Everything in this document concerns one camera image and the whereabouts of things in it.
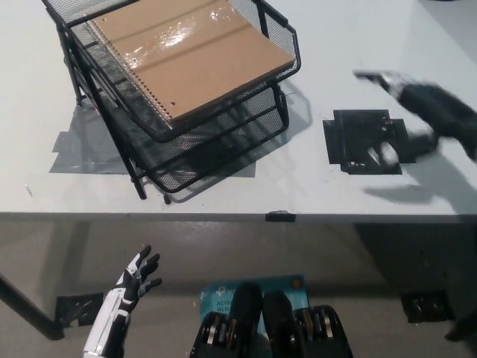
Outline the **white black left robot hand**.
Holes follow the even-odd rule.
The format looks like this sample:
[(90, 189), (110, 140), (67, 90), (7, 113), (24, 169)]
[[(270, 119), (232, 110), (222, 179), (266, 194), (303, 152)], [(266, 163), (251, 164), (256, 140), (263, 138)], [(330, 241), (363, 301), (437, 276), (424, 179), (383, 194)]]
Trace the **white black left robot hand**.
[(146, 245), (126, 266), (101, 305), (83, 347), (84, 357), (124, 356), (133, 310), (140, 298), (162, 283), (160, 278), (148, 279), (159, 267), (159, 259), (160, 255), (152, 255), (151, 246)]

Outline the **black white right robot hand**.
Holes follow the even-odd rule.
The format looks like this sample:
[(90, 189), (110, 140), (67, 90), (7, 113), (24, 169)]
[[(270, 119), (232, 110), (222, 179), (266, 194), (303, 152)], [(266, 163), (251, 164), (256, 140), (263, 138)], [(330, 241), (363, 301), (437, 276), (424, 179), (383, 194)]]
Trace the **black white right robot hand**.
[(434, 153), (442, 137), (455, 139), (471, 160), (476, 158), (474, 138), (467, 133), (462, 120), (437, 98), (438, 93), (448, 98), (450, 93), (439, 86), (418, 82), (401, 72), (355, 70), (353, 74), (359, 80), (369, 81), (383, 88), (397, 103), (432, 129), (428, 133), (410, 135), (398, 145), (382, 143), (379, 149), (379, 162), (382, 166), (392, 166), (400, 159), (416, 160)]

